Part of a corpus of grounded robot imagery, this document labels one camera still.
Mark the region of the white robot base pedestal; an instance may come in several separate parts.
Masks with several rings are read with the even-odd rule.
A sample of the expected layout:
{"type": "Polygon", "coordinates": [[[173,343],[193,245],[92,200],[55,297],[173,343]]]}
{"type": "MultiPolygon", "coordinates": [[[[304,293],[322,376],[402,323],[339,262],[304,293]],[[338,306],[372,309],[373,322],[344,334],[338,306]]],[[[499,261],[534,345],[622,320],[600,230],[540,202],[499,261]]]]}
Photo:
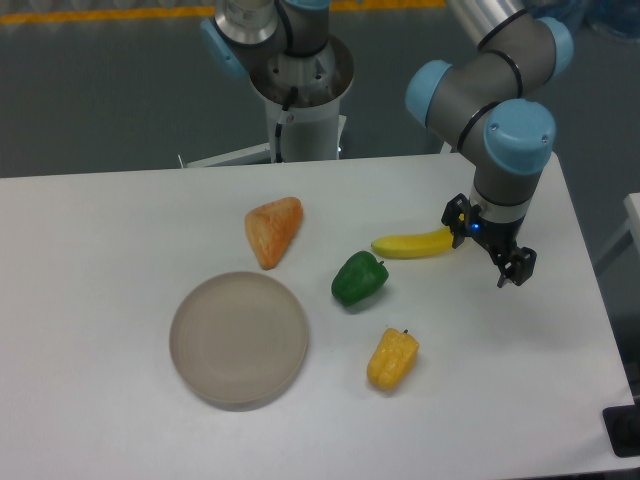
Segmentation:
{"type": "Polygon", "coordinates": [[[309,57],[279,54],[250,73],[263,101],[268,141],[186,163],[186,168],[335,160],[346,117],[340,103],[354,78],[353,57],[331,35],[309,57]]]}

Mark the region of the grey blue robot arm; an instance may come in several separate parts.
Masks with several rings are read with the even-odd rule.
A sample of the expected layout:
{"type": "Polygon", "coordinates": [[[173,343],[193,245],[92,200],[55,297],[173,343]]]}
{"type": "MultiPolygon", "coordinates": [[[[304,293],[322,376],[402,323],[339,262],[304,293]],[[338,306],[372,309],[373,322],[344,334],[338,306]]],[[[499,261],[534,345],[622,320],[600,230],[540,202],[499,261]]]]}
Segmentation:
{"type": "MultiPolygon", "coordinates": [[[[230,75],[263,100],[275,163],[334,160],[338,113],[354,77],[352,56],[329,32],[326,1],[219,1],[204,42],[230,75]]],[[[528,94],[562,73],[574,46],[566,26],[535,18],[519,1],[452,1],[477,47],[463,67],[422,66],[405,93],[410,114],[475,168],[469,194],[449,201],[443,223],[455,245],[474,240],[521,285],[536,262],[517,236],[556,137],[553,116],[528,94]]]]}

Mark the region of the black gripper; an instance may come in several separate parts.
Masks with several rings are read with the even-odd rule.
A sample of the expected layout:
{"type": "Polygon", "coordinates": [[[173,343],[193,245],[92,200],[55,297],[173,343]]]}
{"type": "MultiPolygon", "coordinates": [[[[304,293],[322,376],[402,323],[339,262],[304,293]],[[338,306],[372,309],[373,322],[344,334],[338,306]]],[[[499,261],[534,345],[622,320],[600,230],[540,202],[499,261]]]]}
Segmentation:
{"type": "Polygon", "coordinates": [[[537,260],[535,250],[517,246],[517,235],[524,219],[508,223],[490,222],[481,217],[472,220],[471,210],[471,203],[464,194],[456,195],[445,205],[441,223],[452,235],[452,247],[458,248],[471,236],[498,267],[497,286],[503,287],[507,283],[521,286],[532,276],[537,260]]]}

